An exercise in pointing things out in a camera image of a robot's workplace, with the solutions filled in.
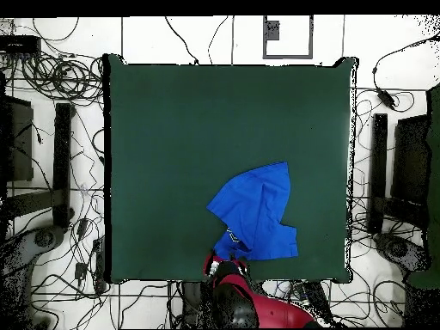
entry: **white floor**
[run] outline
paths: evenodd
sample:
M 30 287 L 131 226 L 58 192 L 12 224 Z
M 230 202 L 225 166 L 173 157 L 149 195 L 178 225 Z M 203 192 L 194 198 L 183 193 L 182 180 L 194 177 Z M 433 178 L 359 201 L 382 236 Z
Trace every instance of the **white floor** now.
M 357 91 L 358 113 L 365 124 L 359 139 L 356 142 L 355 161 L 356 169 L 354 173 L 355 186 L 354 196 L 363 197 L 366 192 L 365 183 L 368 182 L 369 151 L 360 144 L 370 146 L 370 114 L 369 110 L 376 107 L 380 101 L 376 93 L 368 88 L 373 88 L 372 68 L 377 59 L 382 55 L 393 50 L 402 48 L 406 44 L 416 40 L 427 38 L 438 32 L 438 26 L 430 22 L 426 16 L 402 16 L 402 15 L 315 15 L 314 21 L 314 58 L 312 60 L 264 60 L 262 59 L 262 16 L 242 16 L 234 18 L 232 15 L 226 19 L 219 28 L 217 36 L 212 42 L 210 54 L 208 45 L 217 26 L 225 20 L 226 15 L 214 17 L 170 17 L 169 21 L 174 29 L 186 40 L 191 53 L 199 60 L 200 64 L 209 64 L 210 56 L 213 64 L 230 64 L 233 59 L 234 64 L 323 64 L 332 65 L 341 56 L 359 58 L 357 72 Z M 60 39 L 68 34 L 76 23 L 76 18 L 55 18 L 37 19 L 35 24 L 41 34 L 48 39 Z M 34 34 L 32 19 L 15 19 L 16 34 Z M 193 58 L 188 55 L 186 49 L 179 38 L 173 34 L 163 17 L 131 17 L 131 18 L 80 18 L 75 32 L 66 40 L 51 42 L 63 52 L 89 55 L 99 57 L 102 53 L 122 54 L 128 63 L 178 63 L 188 64 L 193 62 Z M 393 112 L 383 105 L 377 106 L 373 113 L 387 113 L 388 147 L 393 147 L 394 128 L 398 119 L 403 119 L 413 115 L 426 113 L 426 94 L 425 91 L 438 83 L 440 68 L 438 58 L 440 53 L 437 46 L 425 44 L 410 48 L 404 52 L 396 53 L 393 56 L 381 61 L 377 72 L 377 83 L 383 89 L 388 89 L 390 93 L 398 93 L 400 105 L 399 110 L 405 110 L 413 106 L 405 113 Z M 43 44 L 45 52 L 53 54 L 46 44 Z M 85 64 L 90 64 L 89 58 L 77 58 Z M 40 163 L 46 174 L 46 178 L 52 183 L 52 156 L 53 156 L 53 119 L 54 105 L 45 96 L 39 95 L 28 88 L 27 82 L 14 80 L 14 90 L 8 88 L 10 95 L 31 101 L 34 108 L 34 124 L 42 129 L 40 135 L 43 144 L 38 144 L 36 138 L 33 146 L 33 156 Z M 71 154 L 74 156 L 82 151 L 72 160 L 72 170 L 75 178 L 71 179 L 72 207 L 76 211 L 72 222 L 77 220 L 78 213 L 84 204 L 84 210 L 88 209 L 94 195 L 94 206 L 96 213 L 89 210 L 88 217 L 91 219 L 103 216 L 103 199 L 96 196 L 103 196 L 99 190 L 103 186 L 103 166 L 98 160 L 97 154 L 91 146 L 89 137 L 93 136 L 103 127 L 102 111 L 96 104 L 89 107 L 77 107 L 78 116 L 73 119 L 72 130 L 74 137 L 72 140 Z M 361 127 L 360 119 L 357 120 L 357 133 Z M 96 146 L 103 150 L 105 148 L 102 140 L 102 133 L 96 138 Z M 392 177 L 392 155 L 389 152 L 388 165 L 388 194 L 389 182 Z M 20 181 L 10 186 L 9 194 L 29 193 L 40 191 L 46 188 L 43 175 L 34 166 L 34 178 L 30 182 Z M 364 211 L 360 205 L 355 207 L 355 213 Z M 24 227 L 28 220 L 36 214 L 29 214 L 25 217 L 17 218 L 14 221 L 13 229 L 15 232 Z M 51 222 L 52 214 L 47 212 L 36 217 L 29 225 L 29 228 L 38 227 L 41 224 Z M 104 223 L 97 219 L 99 235 L 104 232 Z M 392 225 L 386 222 L 384 229 Z M 410 230 L 412 227 L 403 226 L 401 230 Z M 359 231 L 353 232 L 354 239 L 364 236 Z M 420 243 L 417 232 L 413 234 L 412 240 Z M 82 254 L 90 251 L 93 239 L 98 236 L 97 229 L 85 238 L 80 247 Z M 55 273 L 62 274 L 67 282 L 74 278 L 75 260 L 73 260 L 70 250 L 70 234 L 67 234 L 63 244 L 44 254 L 39 259 L 39 264 L 48 260 L 54 260 L 37 266 L 34 270 L 33 285 L 41 284 L 47 275 Z M 372 297 L 368 295 L 369 288 L 386 279 L 401 282 L 402 276 L 397 266 L 382 259 L 374 249 L 374 242 L 366 238 L 354 243 L 351 248 L 351 267 L 354 269 L 354 278 L 350 284 L 335 284 L 329 281 L 323 282 L 323 287 L 327 293 L 332 311 L 340 318 L 345 317 L 366 327 L 382 327 L 383 324 L 377 318 L 373 309 Z M 55 281 L 55 278 L 46 280 L 46 284 Z M 93 292 L 93 286 L 86 280 L 85 292 Z M 34 294 L 35 305 L 48 309 L 59 315 L 57 329 L 71 329 L 78 325 L 78 322 L 88 312 L 85 320 L 79 328 L 84 329 L 114 329 L 118 321 L 118 307 L 121 309 L 131 305 L 138 297 L 144 286 L 148 284 L 166 285 L 166 282 L 143 282 L 130 281 L 121 286 L 114 286 L 108 292 L 107 298 L 102 308 L 88 322 L 90 310 L 99 303 L 88 298 L 75 301 L 75 291 L 60 280 L 53 284 L 43 286 Z M 275 291 L 276 283 L 267 282 L 265 288 L 271 294 Z M 145 288 L 138 302 L 127 309 L 124 314 L 123 328 L 157 328 L 165 320 L 167 313 L 167 288 Z M 382 285 L 377 292 L 377 296 L 385 303 L 393 301 L 403 310 L 404 291 L 393 284 Z M 178 295 L 172 301 L 173 311 L 179 314 L 181 310 L 181 300 Z M 380 313 L 382 319 L 391 327 L 398 327 L 401 318 L 391 309 L 380 307 L 384 313 Z M 358 326 L 358 324 L 344 321 L 348 326 Z

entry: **blue cloth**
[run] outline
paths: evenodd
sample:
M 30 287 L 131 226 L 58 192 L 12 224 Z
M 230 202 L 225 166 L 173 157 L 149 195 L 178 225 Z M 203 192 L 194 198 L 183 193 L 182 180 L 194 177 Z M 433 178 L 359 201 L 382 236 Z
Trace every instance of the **blue cloth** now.
M 290 194 L 287 162 L 277 162 L 234 177 L 207 209 L 228 229 L 214 247 L 229 259 L 274 260 L 297 257 L 296 229 L 281 225 Z

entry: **black cable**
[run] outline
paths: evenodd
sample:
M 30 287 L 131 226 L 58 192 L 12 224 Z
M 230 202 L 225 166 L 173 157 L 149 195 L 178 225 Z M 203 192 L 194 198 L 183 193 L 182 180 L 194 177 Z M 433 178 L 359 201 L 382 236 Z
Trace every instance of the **black cable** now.
M 157 286 L 154 284 L 147 284 L 146 286 L 144 286 L 141 291 L 139 292 L 139 295 L 137 296 L 136 300 L 134 302 L 132 302 L 129 306 L 127 306 L 125 309 L 122 310 L 121 313 L 121 322 L 120 322 L 120 326 L 119 328 L 122 329 L 122 326 L 124 325 L 124 312 L 130 308 L 132 308 L 138 301 L 139 299 L 142 297 L 141 295 L 144 293 L 144 290 L 149 289 L 149 288 L 156 288 L 156 289 L 163 289 L 167 287 L 166 284 L 162 285 L 162 286 Z
M 398 282 L 395 282 L 395 281 L 393 281 L 393 280 L 388 279 L 388 280 L 385 280 L 385 281 L 381 281 L 381 282 L 378 283 L 378 284 L 374 287 L 374 289 L 373 289 L 373 306 L 374 306 L 374 308 L 375 308 L 375 311 L 376 311 L 377 317 L 379 318 L 379 320 L 382 322 L 382 324 L 383 324 L 385 327 L 389 327 L 389 325 L 385 322 L 385 320 L 384 320 L 384 319 L 381 317 L 381 315 L 379 314 L 379 308 L 377 307 L 376 291 L 377 291 L 377 289 L 378 289 L 381 285 L 383 285 L 383 284 L 396 284 L 396 285 L 399 286 L 401 289 L 403 289 L 405 292 L 406 292 L 406 288 L 405 288 L 402 284 L 399 284 Z
M 165 21 L 167 22 L 167 24 L 168 24 L 168 26 L 169 26 L 169 28 L 173 31 L 173 33 L 175 34 L 175 35 L 177 35 L 177 37 L 178 38 L 180 38 L 180 40 L 183 42 L 183 44 L 185 45 L 185 48 L 186 48 L 186 51 L 188 52 L 188 54 L 192 57 L 192 58 L 194 58 L 194 64 L 199 64 L 199 60 L 198 59 L 196 59 L 194 56 L 193 56 L 193 54 L 191 53 L 191 52 L 189 52 L 189 49 L 188 49 L 188 44 L 185 42 L 185 40 L 174 30 L 174 28 L 171 26 L 171 24 L 169 23 L 169 21 L 168 21 L 168 18 L 166 17 L 166 16 L 164 16 L 164 18 L 165 18 Z
M 99 133 L 101 133 L 102 131 L 104 131 L 104 128 L 101 128 L 101 129 L 100 129 L 99 131 L 97 131 L 97 132 L 94 134 L 94 136 L 92 137 L 92 147 L 93 147 L 93 149 L 96 150 L 97 152 L 100 152 L 100 153 L 104 154 L 104 151 L 103 151 L 103 150 L 98 150 L 98 148 L 96 148 L 96 144 L 95 144 L 95 138 L 96 138 L 96 136 L 97 136 Z
M 49 191 L 50 191 L 51 193 L 53 193 L 53 190 L 52 190 L 52 188 L 51 188 L 51 185 L 49 184 L 49 181 L 48 181 L 47 178 L 46 178 L 45 171 L 43 171 L 43 168 L 41 168 L 41 166 L 40 166 L 40 164 L 38 163 L 38 161 L 35 160 L 34 158 L 32 158 L 28 153 L 26 153 L 26 152 L 25 152 L 24 150 L 22 150 L 21 148 L 16 147 L 16 146 L 14 146 L 13 148 L 14 148 L 15 150 L 18 150 L 20 153 L 22 153 L 24 156 L 26 156 L 26 157 L 29 158 L 30 160 L 32 160 L 32 161 L 38 166 L 38 168 L 40 169 L 41 173 L 43 174 L 43 178 L 44 178 L 44 180 L 45 180 L 45 183 L 46 183 L 46 185 L 47 185 L 47 188 L 49 189 Z
M 395 53 L 397 53 L 397 52 L 403 52 L 403 51 L 406 50 L 407 48 L 411 48 L 411 47 L 414 47 L 414 46 L 419 46 L 419 45 L 421 45 L 421 44 L 424 44 L 424 43 L 429 42 L 429 41 L 432 41 L 432 40 L 439 41 L 439 40 L 440 40 L 439 35 L 440 35 L 440 32 L 434 34 L 434 35 L 431 36 L 430 38 L 427 38 L 427 39 L 424 39 L 424 40 L 418 40 L 418 41 L 413 42 L 413 43 L 411 43 L 411 44 L 409 44 L 409 45 L 407 45 L 407 46 L 404 46 L 404 47 L 401 48 L 401 49 L 398 49 L 397 51 L 392 51 L 392 52 L 387 53 L 387 54 L 385 54 L 384 56 L 380 57 L 380 58 L 377 60 L 375 67 L 373 68 L 373 82 L 374 82 L 374 84 L 375 84 L 375 86 L 376 86 L 376 89 L 381 90 L 381 88 L 379 88 L 379 86 L 377 86 L 377 83 L 376 83 L 376 73 L 377 73 L 377 67 L 379 66 L 379 63 L 380 63 L 384 58 L 386 58 L 386 57 L 388 57 L 388 56 L 391 56 L 391 55 L 393 55 L 393 54 L 395 54 Z
M 32 308 L 34 308 L 34 309 L 37 310 L 37 311 L 40 311 L 40 312 L 42 312 L 42 313 L 46 313 L 46 314 L 50 314 L 50 315 L 55 316 L 55 317 L 57 318 L 57 322 L 55 323 L 55 326 L 53 327 L 52 330 L 55 330 L 55 329 L 57 328 L 58 323 L 59 323 L 59 316 L 58 316 L 57 314 L 53 313 L 52 311 L 48 311 L 48 310 L 44 310 L 44 309 L 41 309 L 41 308 L 37 308 L 37 307 L 34 306 L 32 303 L 31 303 L 31 306 L 32 306 Z
M 77 19 L 76 19 L 76 23 L 75 23 L 75 26 L 73 27 L 73 29 L 71 30 L 71 32 L 68 33 L 65 37 L 63 37 L 63 38 L 61 38 L 61 39 L 59 39 L 59 40 L 51 40 L 50 38 L 45 38 L 45 37 L 43 37 L 43 36 L 41 35 L 41 32 L 37 29 L 37 26 L 35 25 L 35 18 L 32 18 L 32 24 L 34 25 L 35 31 L 38 33 L 38 35 L 39 35 L 42 39 L 44 39 L 44 40 L 49 40 L 49 41 L 51 41 L 51 42 L 59 42 L 59 41 L 61 41 L 61 40 L 67 40 L 67 39 L 73 34 L 73 32 L 76 31 L 76 27 L 78 26 L 78 22 L 79 22 L 79 17 L 77 17 Z
M 227 15 L 225 18 L 224 18 L 224 20 L 220 23 L 220 24 L 218 24 L 218 27 L 217 27 L 217 29 L 216 29 L 216 32 L 214 33 L 214 35 L 212 36 L 212 39 L 211 39 L 211 42 L 210 42 L 210 44 L 208 45 L 208 57 L 210 58 L 210 62 L 211 62 L 211 64 L 212 64 L 212 59 L 211 59 L 211 52 L 210 52 L 210 49 L 211 49 L 211 44 L 212 44 L 212 42 L 214 41 L 214 38 L 216 38 L 216 34 L 217 34 L 217 32 L 218 32 L 218 29 L 220 29 L 220 27 L 228 20 L 228 18 L 229 18 L 229 15 Z

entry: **green tabletop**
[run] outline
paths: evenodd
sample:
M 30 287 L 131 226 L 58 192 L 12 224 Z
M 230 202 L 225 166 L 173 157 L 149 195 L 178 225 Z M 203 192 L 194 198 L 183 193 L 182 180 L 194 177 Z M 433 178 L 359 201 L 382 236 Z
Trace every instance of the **green tabletop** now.
M 226 229 L 208 203 L 232 177 L 287 161 L 282 223 L 297 229 L 299 256 L 251 262 L 252 276 L 346 282 L 354 64 L 122 64 L 109 55 L 112 280 L 202 279 Z

